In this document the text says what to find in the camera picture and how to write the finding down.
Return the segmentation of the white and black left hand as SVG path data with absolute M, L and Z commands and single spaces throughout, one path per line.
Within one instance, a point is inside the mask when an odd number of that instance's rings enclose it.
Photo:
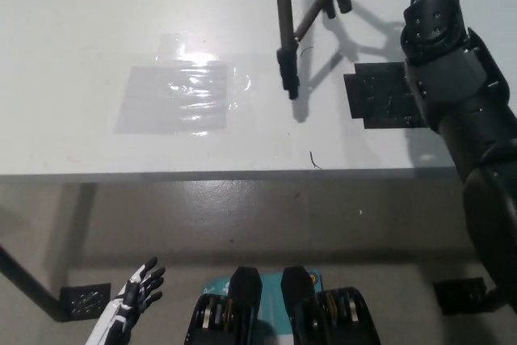
M 160 287 L 164 283 L 166 269 L 157 267 L 157 264 L 157 257 L 143 264 L 114 299 L 119 303 L 116 317 L 123 318 L 130 326 L 134 326 L 139 317 L 162 297 Z

